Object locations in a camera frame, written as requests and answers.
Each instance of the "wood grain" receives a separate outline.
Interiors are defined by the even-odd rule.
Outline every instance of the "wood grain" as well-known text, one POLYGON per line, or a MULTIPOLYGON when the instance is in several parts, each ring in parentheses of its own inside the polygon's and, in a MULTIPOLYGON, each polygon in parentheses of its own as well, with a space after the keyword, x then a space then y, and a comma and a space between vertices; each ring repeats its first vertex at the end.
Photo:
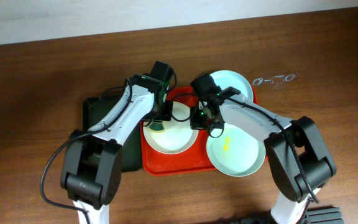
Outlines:
MULTIPOLYGON (((44 165, 81 128, 85 98, 150 71, 156 60, 175 69, 180 86, 206 70, 234 70, 251 82, 295 73, 282 85, 256 86, 260 105, 316 121, 338 169, 318 198, 358 223, 358 8, 0 45, 0 223, 77 222, 75 212, 41 199, 44 165)), ((58 183, 62 162, 51 166, 46 193, 71 203, 58 183)), ((277 194, 267 163, 243 178, 139 170, 123 174, 110 221, 241 217, 269 210, 277 194)))

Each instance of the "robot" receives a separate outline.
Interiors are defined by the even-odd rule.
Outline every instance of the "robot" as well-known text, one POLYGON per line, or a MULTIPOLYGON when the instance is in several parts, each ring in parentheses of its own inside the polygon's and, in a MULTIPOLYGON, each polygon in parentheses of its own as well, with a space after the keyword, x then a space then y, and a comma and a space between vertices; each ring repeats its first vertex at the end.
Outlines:
MULTIPOLYGON (((170 121, 172 102, 165 100, 172 67, 156 62, 152 71, 126 78, 124 92, 114 108, 87 131, 74 130, 53 154, 41 178, 40 192, 49 204, 77 210, 80 223, 108 224, 109 204, 121 181, 122 145, 139 121, 170 121), (75 207, 49 200, 44 194, 48 168, 66 149, 60 185, 75 207)), ((317 192, 336 174, 336 165, 317 126, 306 116, 293 120, 252 102, 235 88, 222 90, 204 73, 190 84, 198 104, 190 110, 192 129, 241 128, 265 144, 270 170, 280 193, 266 217, 253 223, 343 223, 337 208, 307 212, 318 203, 317 192), (296 147, 305 147, 298 155, 296 147)))

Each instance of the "brown table surface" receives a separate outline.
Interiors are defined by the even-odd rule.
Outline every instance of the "brown table surface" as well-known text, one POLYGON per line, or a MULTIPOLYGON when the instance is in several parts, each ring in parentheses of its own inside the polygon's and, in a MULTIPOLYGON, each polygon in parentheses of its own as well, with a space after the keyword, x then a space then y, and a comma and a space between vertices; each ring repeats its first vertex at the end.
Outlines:
MULTIPOLYGON (((316 121, 338 170, 318 198, 358 223, 358 8, 0 45, 0 223, 78 222, 41 199, 45 163, 81 128, 85 98, 156 60, 175 69, 179 86, 206 70, 237 71, 251 83, 295 74, 254 86, 260 105, 316 121)), ((71 204, 59 185, 62 163, 60 155, 51 166, 46 194, 71 204)), ((268 162, 242 178, 141 169, 122 175, 110 221, 210 222, 269 210, 277 195, 268 162)))

